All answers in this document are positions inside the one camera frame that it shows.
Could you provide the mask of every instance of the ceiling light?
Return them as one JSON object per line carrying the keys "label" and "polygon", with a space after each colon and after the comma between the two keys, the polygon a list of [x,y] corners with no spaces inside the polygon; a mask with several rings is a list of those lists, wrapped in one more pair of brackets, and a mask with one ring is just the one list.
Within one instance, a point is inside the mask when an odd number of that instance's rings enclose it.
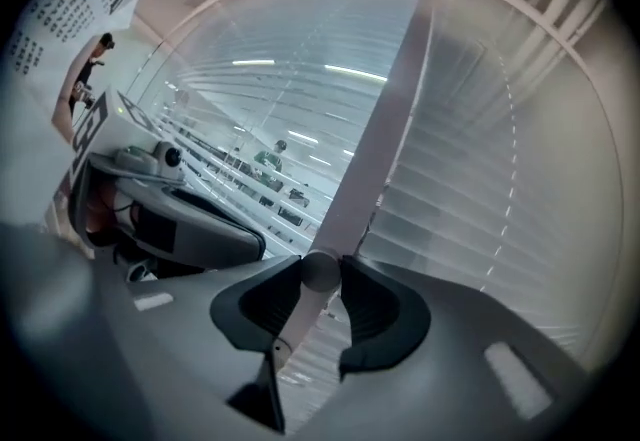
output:
{"label": "ceiling light", "polygon": [[275,64],[276,61],[273,59],[253,59],[249,61],[233,61],[232,64],[234,66],[269,66]]}
{"label": "ceiling light", "polygon": [[292,204],[287,203],[286,201],[282,201],[282,204],[285,205],[287,208],[291,208],[292,210],[295,210],[296,212],[299,212],[299,213],[301,213],[303,215],[308,215],[309,218],[313,219],[318,224],[320,224],[322,222],[319,219],[316,219],[315,217],[311,217],[311,215],[307,214],[306,212],[303,212],[299,208],[296,208],[295,206],[293,206]]}
{"label": "ceiling light", "polygon": [[340,121],[349,121],[346,117],[338,116],[337,114],[332,114],[331,112],[325,112],[325,115],[334,117],[336,119],[339,119]]}
{"label": "ceiling light", "polygon": [[309,141],[309,142],[315,142],[316,144],[318,144],[318,140],[314,139],[313,137],[309,137],[308,135],[302,135],[301,133],[298,132],[292,132],[291,130],[287,130],[291,135],[295,136],[295,137],[300,137],[301,139],[304,139],[305,141]]}
{"label": "ceiling light", "polygon": [[380,82],[386,82],[387,79],[385,77],[381,77],[380,75],[374,75],[373,73],[366,73],[364,71],[358,71],[357,69],[351,68],[342,68],[340,66],[329,66],[325,64],[324,67],[331,71],[337,71],[339,73],[349,73],[350,75],[358,75],[360,77],[371,78],[373,80],[379,80]]}
{"label": "ceiling light", "polygon": [[309,155],[309,158],[313,158],[314,160],[320,162],[321,164],[331,165],[329,162],[326,162],[325,160],[320,160],[319,158],[314,157],[313,155]]}
{"label": "ceiling light", "polygon": [[302,183],[300,183],[299,181],[294,180],[291,176],[287,176],[286,174],[282,174],[278,171],[273,171],[276,174],[279,174],[280,176],[283,176],[285,178],[288,178],[289,180],[291,180],[293,183],[297,183],[298,185],[302,185]]}
{"label": "ceiling light", "polygon": [[306,146],[307,148],[315,148],[315,146],[313,144],[309,144],[308,142],[304,142],[301,141],[299,139],[294,139],[293,137],[287,137],[288,140],[290,140],[291,142],[295,142],[296,144],[302,144],[303,146]]}

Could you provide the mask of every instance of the person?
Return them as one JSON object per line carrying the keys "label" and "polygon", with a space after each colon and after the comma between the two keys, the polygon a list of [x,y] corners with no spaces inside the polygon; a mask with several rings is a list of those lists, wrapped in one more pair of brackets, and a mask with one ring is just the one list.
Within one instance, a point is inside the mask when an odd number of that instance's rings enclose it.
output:
{"label": "person", "polygon": [[107,32],[102,35],[100,41],[91,52],[89,59],[85,62],[84,66],[80,70],[78,74],[78,78],[76,78],[76,82],[73,86],[73,90],[71,91],[71,96],[69,96],[69,109],[71,110],[71,117],[73,117],[73,109],[79,101],[83,101],[87,103],[90,107],[90,103],[87,99],[83,98],[82,90],[87,87],[89,82],[89,77],[91,76],[91,71],[94,66],[104,66],[104,62],[98,60],[100,57],[104,55],[107,50],[111,50],[114,48],[116,44],[113,42],[113,36]]}
{"label": "person", "polygon": [[[282,159],[278,155],[282,154],[286,149],[287,143],[281,139],[276,142],[275,146],[273,147],[273,152],[264,150],[260,151],[255,157],[253,157],[253,160],[265,167],[274,169],[276,172],[282,172]],[[276,180],[265,172],[254,171],[254,177],[256,177],[258,181],[260,181],[260,183],[262,183],[266,187],[269,187],[270,189],[280,190],[282,188],[281,181]],[[266,198],[265,196],[262,196],[262,198],[260,198],[260,204],[264,206],[273,206],[273,201]]]}

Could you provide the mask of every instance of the black panel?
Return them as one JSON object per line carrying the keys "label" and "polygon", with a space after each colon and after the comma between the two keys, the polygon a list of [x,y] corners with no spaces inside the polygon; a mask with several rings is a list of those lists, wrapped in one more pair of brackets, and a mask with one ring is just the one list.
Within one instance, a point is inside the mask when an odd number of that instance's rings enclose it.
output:
{"label": "black panel", "polygon": [[208,214],[213,215],[217,219],[224,220],[225,222],[231,224],[232,226],[247,231],[253,234],[256,237],[258,242],[258,255],[254,261],[258,261],[262,259],[264,255],[264,251],[267,247],[266,241],[262,233],[260,233],[257,229],[248,226],[242,219],[235,217],[231,212],[225,210],[220,205],[215,204],[210,199],[200,195],[194,194],[185,189],[177,189],[177,188],[165,188],[163,189],[164,193],[175,198],[181,203],[185,203],[191,206],[195,206],[196,208],[207,212]]}
{"label": "black panel", "polygon": [[213,323],[237,349],[270,353],[300,298],[300,283],[300,258],[292,256],[220,292],[211,304]]}
{"label": "black panel", "polygon": [[176,239],[176,223],[141,207],[138,213],[136,237],[156,249],[172,253]]}
{"label": "black panel", "polygon": [[246,385],[227,403],[258,423],[284,432],[284,415],[270,356],[267,356],[256,382]]}
{"label": "black panel", "polygon": [[234,347],[265,354],[256,382],[240,390],[229,405],[278,432],[284,432],[284,415],[271,351],[300,299],[300,284],[300,258],[292,256],[223,290],[210,310],[214,324]]}
{"label": "black panel", "polygon": [[340,296],[351,323],[353,345],[342,352],[340,376],[392,368],[427,335],[431,315],[411,288],[352,257],[341,264]]}

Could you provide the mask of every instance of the glass partition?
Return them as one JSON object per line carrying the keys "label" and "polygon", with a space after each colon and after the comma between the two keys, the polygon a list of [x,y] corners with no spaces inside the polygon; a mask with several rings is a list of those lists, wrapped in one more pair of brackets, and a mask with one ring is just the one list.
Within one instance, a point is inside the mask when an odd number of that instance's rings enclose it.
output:
{"label": "glass partition", "polygon": [[415,4],[224,0],[199,17],[139,105],[184,148],[195,190],[257,223],[269,254],[304,253]]}
{"label": "glass partition", "polygon": [[615,146],[578,65],[499,0],[436,0],[427,76],[360,254],[482,290],[573,354],[621,232]]}

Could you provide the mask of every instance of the fluorescent light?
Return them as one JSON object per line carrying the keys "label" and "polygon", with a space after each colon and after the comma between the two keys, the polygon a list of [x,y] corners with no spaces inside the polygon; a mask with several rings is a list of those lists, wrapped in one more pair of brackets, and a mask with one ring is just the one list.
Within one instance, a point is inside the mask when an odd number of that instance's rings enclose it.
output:
{"label": "fluorescent light", "polygon": [[329,162],[326,162],[324,160],[320,160],[317,157],[314,157],[313,155],[309,155],[309,158],[313,158],[314,160],[317,160],[318,162],[320,162],[321,164],[325,164],[325,165],[331,165]]}
{"label": "fluorescent light", "polygon": [[300,137],[301,139],[304,139],[305,141],[309,141],[309,142],[315,142],[316,144],[318,144],[318,140],[314,139],[313,137],[309,137],[308,135],[303,135],[301,133],[298,132],[292,132],[291,130],[287,130],[291,135],[295,136],[295,137]]}
{"label": "fluorescent light", "polygon": [[325,112],[325,115],[329,117],[334,117],[336,119],[339,119],[340,121],[349,121],[346,117],[338,116],[337,114],[332,114],[331,112]]}
{"label": "fluorescent light", "polygon": [[351,75],[358,75],[360,77],[372,78],[373,80],[379,80],[380,82],[386,82],[387,79],[385,77],[381,77],[380,75],[374,75],[373,73],[366,73],[364,71],[358,71],[357,69],[350,68],[342,68],[340,66],[329,66],[325,64],[324,67],[331,71],[337,71],[339,73],[349,73]]}
{"label": "fluorescent light", "polygon": [[233,61],[232,64],[234,66],[269,66],[272,64],[275,64],[276,61],[274,61],[273,59],[252,59],[252,60],[248,60],[248,61]]}

